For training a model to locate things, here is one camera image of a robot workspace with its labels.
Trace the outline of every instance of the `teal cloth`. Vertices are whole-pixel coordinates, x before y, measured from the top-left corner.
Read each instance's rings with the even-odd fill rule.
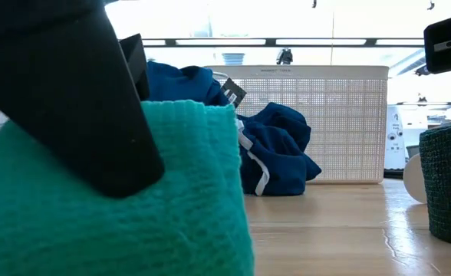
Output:
[[[3,127],[0,275],[253,275],[233,107],[143,109],[166,173],[126,199],[100,195],[14,123]]]

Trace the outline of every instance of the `green basket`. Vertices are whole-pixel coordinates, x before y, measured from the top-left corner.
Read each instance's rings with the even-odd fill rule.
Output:
[[[451,126],[421,133],[420,157],[430,232],[451,243]]]

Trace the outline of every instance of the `blue cloth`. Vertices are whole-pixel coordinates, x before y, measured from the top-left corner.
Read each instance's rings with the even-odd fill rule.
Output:
[[[178,69],[149,61],[147,76],[148,100],[194,100],[214,106],[229,104],[210,69],[197,66]],[[300,195],[305,191],[305,181],[321,173],[319,166],[304,154],[311,128],[299,112],[270,103],[253,117],[238,118],[245,124],[243,134],[252,141],[250,152],[268,168],[270,178],[262,195]],[[240,153],[242,187],[245,193],[255,194],[263,170],[243,146]]]
[[[311,128],[299,112],[277,103],[252,117],[238,116],[242,133],[252,141],[249,150],[268,168],[270,179],[265,196],[296,196],[304,193],[305,182],[321,173],[321,168],[305,155]],[[241,179],[245,193],[255,194],[262,169],[241,147]]]
[[[229,100],[212,77],[212,70],[197,66],[178,69],[167,64],[147,62],[150,95],[147,100],[194,100],[212,106],[225,106]]]

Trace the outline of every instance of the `laundry basket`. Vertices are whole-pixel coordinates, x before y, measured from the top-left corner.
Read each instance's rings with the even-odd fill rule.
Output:
[[[312,128],[306,153],[323,169],[313,182],[382,182],[388,67],[209,68],[229,76],[248,93],[238,114],[252,116],[275,102],[305,116]]]

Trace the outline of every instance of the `wooden surface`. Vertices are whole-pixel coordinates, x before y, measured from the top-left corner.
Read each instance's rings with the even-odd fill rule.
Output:
[[[245,203],[257,275],[451,275],[451,244],[430,235],[426,205],[400,181]]]

